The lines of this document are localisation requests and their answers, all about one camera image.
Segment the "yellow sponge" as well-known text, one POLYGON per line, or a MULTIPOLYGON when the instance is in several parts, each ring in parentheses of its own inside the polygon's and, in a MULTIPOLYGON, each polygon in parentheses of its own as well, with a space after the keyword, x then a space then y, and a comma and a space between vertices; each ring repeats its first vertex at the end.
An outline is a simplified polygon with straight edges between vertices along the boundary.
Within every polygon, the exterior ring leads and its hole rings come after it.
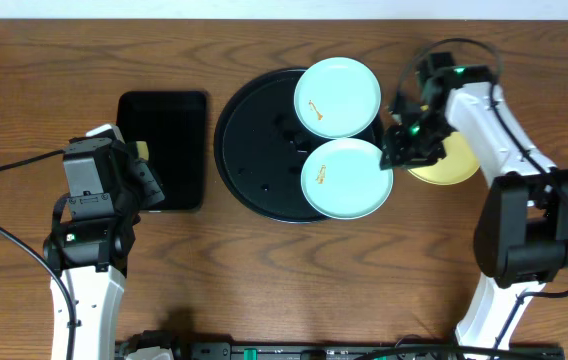
POLYGON ((145 141, 135 141, 132 144, 132 149, 134 150, 136 159, 141 159, 144 161, 149 160, 150 152, 145 141))

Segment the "yellow plate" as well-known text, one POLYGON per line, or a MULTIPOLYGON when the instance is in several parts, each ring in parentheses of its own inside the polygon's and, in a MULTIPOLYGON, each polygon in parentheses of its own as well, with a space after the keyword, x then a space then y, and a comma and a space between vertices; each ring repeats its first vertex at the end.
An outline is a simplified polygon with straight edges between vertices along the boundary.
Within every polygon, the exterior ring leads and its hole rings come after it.
POLYGON ((443 145, 445 158, 432 166, 410 169, 409 173, 426 183, 454 185, 466 181, 478 171, 479 162, 459 132, 453 132, 443 145))

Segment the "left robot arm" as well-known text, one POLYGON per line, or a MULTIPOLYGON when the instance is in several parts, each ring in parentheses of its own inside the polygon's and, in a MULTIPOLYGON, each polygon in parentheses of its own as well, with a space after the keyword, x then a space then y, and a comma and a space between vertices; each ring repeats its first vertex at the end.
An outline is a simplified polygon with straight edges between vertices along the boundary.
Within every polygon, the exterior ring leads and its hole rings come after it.
POLYGON ((52 358, 112 359, 134 226, 163 201, 145 142, 85 138, 64 150, 69 187, 44 242, 52 268, 52 358))

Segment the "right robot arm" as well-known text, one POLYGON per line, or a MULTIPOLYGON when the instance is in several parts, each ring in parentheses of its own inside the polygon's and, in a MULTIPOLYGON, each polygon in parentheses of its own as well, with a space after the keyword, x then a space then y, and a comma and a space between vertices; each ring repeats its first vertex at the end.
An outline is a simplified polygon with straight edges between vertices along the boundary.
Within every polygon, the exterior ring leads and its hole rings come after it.
POLYGON ((380 167, 434 165, 452 133, 468 143, 489 193, 473 240, 481 276, 455 338, 464 347, 507 350, 528 304, 549 297, 545 285, 568 267, 568 169, 532 143, 487 66, 422 62, 417 76, 421 101, 397 96, 380 167))

